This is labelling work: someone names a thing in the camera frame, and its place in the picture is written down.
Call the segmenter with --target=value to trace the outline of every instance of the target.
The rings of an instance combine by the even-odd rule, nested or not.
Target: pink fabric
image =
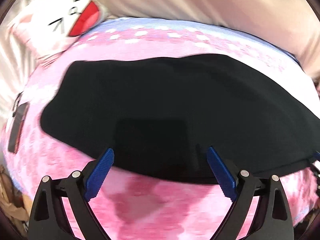
[[[288,69],[297,73],[301,71],[287,56],[261,46],[253,47],[245,44],[245,41],[202,33],[190,34],[187,30],[177,35],[170,34],[171,39],[168,39],[168,33],[176,32],[158,29],[148,33],[149,29],[90,33],[49,68],[38,67],[34,71],[20,102],[30,102],[20,148],[13,155],[4,147],[11,175],[22,186],[24,193],[33,198],[43,176],[64,178],[74,170],[81,170],[91,160],[87,155],[45,134],[39,124],[43,108],[54,97],[66,69],[75,60],[138,60],[220,53],[255,65],[261,71],[279,78],[288,78],[285,74]],[[9,131],[3,130],[3,145],[8,143]],[[317,200],[316,180],[307,168],[282,177],[281,182],[296,224]],[[249,229],[257,200],[255,197],[252,202],[239,237],[245,236]],[[64,199],[64,203],[76,237],[83,239],[68,201]],[[168,182],[115,167],[111,168],[98,196],[90,201],[99,222],[114,240],[208,240],[230,205],[231,201],[224,197],[219,185]]]

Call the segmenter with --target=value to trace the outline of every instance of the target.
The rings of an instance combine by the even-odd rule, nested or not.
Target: black fabric
[[[49,135],[115,166],[161,179],[216,183],[206,161],[222,158],[257,176],[308,166],[320,120],[286,90],[225,55],[77,61],[44,108]]]

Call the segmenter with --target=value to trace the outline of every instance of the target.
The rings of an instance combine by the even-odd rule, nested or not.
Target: blue gripper pad
[[[317,159],[317,161],[320,161],[320,153],[319,152],[315,152],[313,154],[313,156]]]
[[[100,158],[99,162],[96,164],[92,173],[85,183],[85,193],[84,198],[89,202],[90,199],[95,198],[106,178],[108,172],[110,171],[111,166],[115,155],[113,149],[109,148],[105,154]]]
[[[236,181],[212,147],[208,148],[207,161],[224,195],[230,198],[232,202],[235,201],[238,197],[236,192]]]

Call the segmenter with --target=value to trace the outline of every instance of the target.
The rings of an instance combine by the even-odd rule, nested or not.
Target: pink pillow
[[[97,0],[34,0],[8,30],[33,52],[38,64],[47,66],[106,16]]]

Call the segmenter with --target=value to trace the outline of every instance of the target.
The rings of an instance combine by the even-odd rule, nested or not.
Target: silver screw
[[[44,176],[44,177],[42,178],[42,181],[43,181],[43,182],[47,182],[49,179],[50,179],[49,176]]]
[[[247,172],[246,170],[242,170],[240,171],[240,174],[244,177],[248,177],[249,176],[249,172]]]
[[[80,171],[74,171],[74,172],[72,173],[72,177],[77,178],[77,177],[80,176],[80,174],[81,174]]]
[[[272,175],[272,179],[273,179],[274,181],[278,181],[278,180],[279,180],[279,177],[278,177],[277,175]]]

